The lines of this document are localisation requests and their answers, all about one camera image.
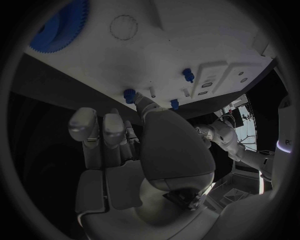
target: white surface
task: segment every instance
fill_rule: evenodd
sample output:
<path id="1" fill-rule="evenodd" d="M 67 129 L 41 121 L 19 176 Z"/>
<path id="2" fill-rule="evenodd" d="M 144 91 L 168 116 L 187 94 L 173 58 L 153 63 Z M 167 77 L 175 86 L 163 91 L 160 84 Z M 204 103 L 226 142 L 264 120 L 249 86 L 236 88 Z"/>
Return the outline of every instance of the white surface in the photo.
<path id="1" fill-rule="evenodd" d="M 122 15 L 138 24 L 129 40 L 115 36 L 132 36 L 132 21 L 114 22 L 111 33 L 111 23 Z M 51 54 L 29 47 L 25 52 L 123 104 L 125 89 L 150 97 L 154 87 L 153 100 L 170 108 L 170 100 L 183 105 L 232 93 L 255 79 L 272 60 L 252 48 L 258 31 L 224 0 L 90 0 L 87 23 L 69 46 Z M 226 67 L 213 69 L 220 62 Z M 201 77 L 203 66 L 212 66 L 212 75 Z M 184 79 L 185 68 L 191 68 L 194 83 Z M 209 93 L 198 96 L 204 92 L 199 86 L 214 75 Z M 185 97 L 184 88 L 194 97 Z"/>

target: robotic hand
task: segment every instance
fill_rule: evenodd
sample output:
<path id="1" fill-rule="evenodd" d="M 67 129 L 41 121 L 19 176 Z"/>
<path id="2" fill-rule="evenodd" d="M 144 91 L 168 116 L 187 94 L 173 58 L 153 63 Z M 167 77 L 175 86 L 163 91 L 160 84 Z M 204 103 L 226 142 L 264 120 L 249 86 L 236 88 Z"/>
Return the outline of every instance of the robotic hand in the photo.
<path id="1" fill-rule="evenodd" d="M 242 161 L 259 170 L 262 173 L 261 177 L 271 182 L 274 155 L 264 155 L 259 152 L 245 150 L 245 146 L 238 142 L 237 133 L 230 123 L 215 121 L 210 125 L 198 125 L 195 129 L 204 139 L 204 142 L 215 142 L 220 148 L 228 152 L 229 158 L 237 162 Z"/>

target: robotic arm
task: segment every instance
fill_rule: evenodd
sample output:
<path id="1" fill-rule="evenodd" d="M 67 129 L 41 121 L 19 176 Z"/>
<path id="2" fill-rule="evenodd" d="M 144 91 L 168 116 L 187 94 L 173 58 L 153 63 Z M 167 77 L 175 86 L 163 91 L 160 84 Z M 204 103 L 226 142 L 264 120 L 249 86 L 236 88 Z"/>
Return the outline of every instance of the robotic arm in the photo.
<path id="1" fill-rule="evenodd" d="M 238 142 L 237 133 L 230 123 L 215 121 L 210 125 L 201 124 L 195 128 L 208 148 L 211 146 L 209 141 L 215 142 L 220 148 L 228 152 L 229 158 L 237 162 L 242 161 L 259 170 L 263 179 L 271 181 L 274 155 L 264 155 L 245 150 L 245 146 Z"/>

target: hole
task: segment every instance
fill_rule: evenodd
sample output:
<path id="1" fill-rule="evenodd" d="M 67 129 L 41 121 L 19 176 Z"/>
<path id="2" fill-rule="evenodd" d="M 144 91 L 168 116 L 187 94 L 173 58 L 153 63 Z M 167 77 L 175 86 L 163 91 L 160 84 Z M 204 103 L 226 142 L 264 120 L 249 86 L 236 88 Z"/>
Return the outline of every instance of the hole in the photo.
<path id="1" fill-rule="evenodd" d="M 213 85 L 212 82 L 208 82 L 208 83 L 205 83 L 202 85 L 202 88 L 207 88 L 207 87 L 210 87 L 211 85 Z"/>
<path id="2" fill-rule="evenodd" d="M 199 93 L 198 93 L 198 96 L 199 96 L 199 95 L 203 95 L 203 94 L 207 94 L 207 93 L 208 93 L 207 91 L 199 92 Z"/>
<path id="3" fill-rule="evenodd" d="M 45 29 L 45 24 L 38 30 L 38 34 L 40 34 L 42 31 L 44 31 L 44 29 Z"/>

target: blue knob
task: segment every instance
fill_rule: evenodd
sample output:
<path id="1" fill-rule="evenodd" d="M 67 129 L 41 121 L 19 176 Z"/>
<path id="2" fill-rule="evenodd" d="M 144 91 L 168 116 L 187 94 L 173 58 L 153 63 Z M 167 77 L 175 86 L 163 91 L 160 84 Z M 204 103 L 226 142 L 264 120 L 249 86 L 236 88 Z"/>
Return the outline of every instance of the blue knob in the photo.
<path id="1" fill-rule="evenodd" d="M 126 89 L 124 91 L 124 98 L 126 99 L 126 103 L 133 104 L 135 95 L 136 91 L 134 89 Z"/>
<path id="2" fill-rule="evenodd" d="M 177 110 L 179 107 L 179 102 L 177 99 L 171 100 L 171 106 L 174 110 Z"/>
<path id="3" fill-rule="evenodd" d="M 184 69 L 182 74 L 184 75 L 186 81 L 190 82 L 191 84 L 193 83 L 195 76 L 192 73 L 191 69 Z"/>

